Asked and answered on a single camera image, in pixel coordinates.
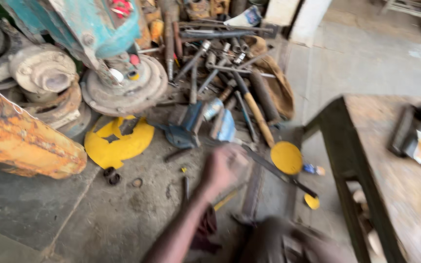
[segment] machine base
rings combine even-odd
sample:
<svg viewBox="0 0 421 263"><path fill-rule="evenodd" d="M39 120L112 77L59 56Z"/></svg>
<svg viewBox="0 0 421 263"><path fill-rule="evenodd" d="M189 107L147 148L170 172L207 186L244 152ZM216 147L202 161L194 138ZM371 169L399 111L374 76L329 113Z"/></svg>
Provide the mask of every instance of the machine base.
<svg viewBox="0 0 421 263"><path fill-rule="evenodd" d="M85 102L94 111L108 116L128 116L157 104L167 91L167 73L154 57L139 57L139 77L125 79L115 87L105 86L99 76L89 70L80 84Z"/></svg>

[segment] wooden handle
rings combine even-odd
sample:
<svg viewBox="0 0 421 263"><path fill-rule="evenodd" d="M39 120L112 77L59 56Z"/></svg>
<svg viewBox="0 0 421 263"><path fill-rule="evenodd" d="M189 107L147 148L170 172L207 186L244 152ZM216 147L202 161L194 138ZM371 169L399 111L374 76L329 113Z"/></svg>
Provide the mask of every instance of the wooden handle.
<svg viewBox="0 0 421 263"><path fill-rule="evenodd" d="M251 95L251 93L248 92L244 94L244 97L246 102L248 103L249 109L253 112L254 118L256 119L259 129L261 130L262 135L266 139L267 144L271 148L274 147L274 137L272 137L272 133L270 132L269 126L266 123L266 120L264 120L264 117L262 116L258 105L254 101L253 96Z"/></svg>

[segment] workbench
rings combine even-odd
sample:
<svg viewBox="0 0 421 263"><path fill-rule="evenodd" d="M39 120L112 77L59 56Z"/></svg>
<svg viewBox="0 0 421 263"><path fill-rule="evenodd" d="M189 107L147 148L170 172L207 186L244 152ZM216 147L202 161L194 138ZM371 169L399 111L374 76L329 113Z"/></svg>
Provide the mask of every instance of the workbench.
<svg viewBox="0 0 421 263"><path fill-rule="evenodd" d="M371 262L348 184L363 188L371 222L389 263L421 263L421 165L387 150L406 103L419 97L344 95L305 127L303 141L324 137L337 192L357 260Z"/></svg>

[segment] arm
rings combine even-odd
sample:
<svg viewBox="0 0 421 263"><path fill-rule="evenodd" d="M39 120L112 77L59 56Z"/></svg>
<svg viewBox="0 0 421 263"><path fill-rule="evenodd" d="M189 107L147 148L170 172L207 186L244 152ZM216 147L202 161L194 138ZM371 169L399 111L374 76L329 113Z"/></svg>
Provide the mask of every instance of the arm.
<svg viewBox="0 0 421 263"><path fill-rule="evenodd" d="M235 182L248 164L246 152L235 144L214 149L207 158L202 179L188 206L183 209L155 241L143 263L178 263L190 247L202 214L225 187Z"/></svg>

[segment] yellow disc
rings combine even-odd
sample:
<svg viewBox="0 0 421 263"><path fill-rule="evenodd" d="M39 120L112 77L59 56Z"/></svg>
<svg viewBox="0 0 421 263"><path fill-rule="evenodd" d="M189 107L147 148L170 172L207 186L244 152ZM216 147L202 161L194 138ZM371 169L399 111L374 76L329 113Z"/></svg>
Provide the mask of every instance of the yellow disc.
<svg viewBox="0 0 421 263"><path fill-rule="evenodd" d="M316 210L319 208L319 198L313 198L309 194L305 194L305 202L306 204L313 210Z"/></svg>
<svg viewBox="0 0 421 263"><path fill-rule="evenodd" d="M303 159L300 150L288 141L279 141L272 147L270 157L276 167L288 175L301 171Z"/></svg>

